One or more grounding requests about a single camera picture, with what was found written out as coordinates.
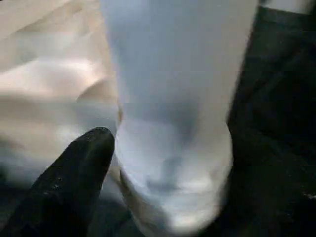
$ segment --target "gloved finger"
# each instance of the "gloved finger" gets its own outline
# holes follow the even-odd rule
[[[35,181],[1,236],[85,236],[113,152],[106,128],[74,140]]]

